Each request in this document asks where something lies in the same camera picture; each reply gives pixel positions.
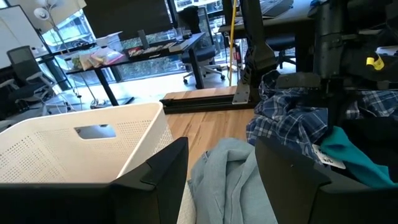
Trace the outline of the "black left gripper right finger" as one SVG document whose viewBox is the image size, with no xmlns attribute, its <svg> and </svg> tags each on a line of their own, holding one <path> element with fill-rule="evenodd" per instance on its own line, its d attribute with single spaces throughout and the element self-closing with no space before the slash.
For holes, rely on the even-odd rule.
<svg viewBox="0 0 398 224">
<path fill-rule="evenodd" d="M 397 224 L 396 188 L 372 189 L 271 138 L 255 154 L 278 223 Z"/>
</svg>

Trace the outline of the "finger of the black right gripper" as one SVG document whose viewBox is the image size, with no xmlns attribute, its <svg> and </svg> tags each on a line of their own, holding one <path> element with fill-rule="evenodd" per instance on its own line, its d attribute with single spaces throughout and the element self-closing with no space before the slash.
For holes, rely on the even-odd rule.
<svg viewBox="0 0 398 224">
<path fill-rule="evenodd" d="M 332 131 L 334 125 L 338 122 L 341 104 L 345 100 L 345 93 L 332 93 L 328 97 L 327 110 L 328 110 L 328 120 L 327 120 L 327 130 L 326 137 L 328 137 Z"/>
</svg>

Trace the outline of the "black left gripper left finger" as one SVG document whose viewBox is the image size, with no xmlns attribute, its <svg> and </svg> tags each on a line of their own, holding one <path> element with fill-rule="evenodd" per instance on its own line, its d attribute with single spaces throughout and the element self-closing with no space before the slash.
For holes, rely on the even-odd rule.
<svg viewBox="0 0 398 224">
<path fill-rule="evenodd" d="M 176 223 L 187 167 L 180 137 L 106 184 L 1 184 L 1 223 Z"/>
</svg>

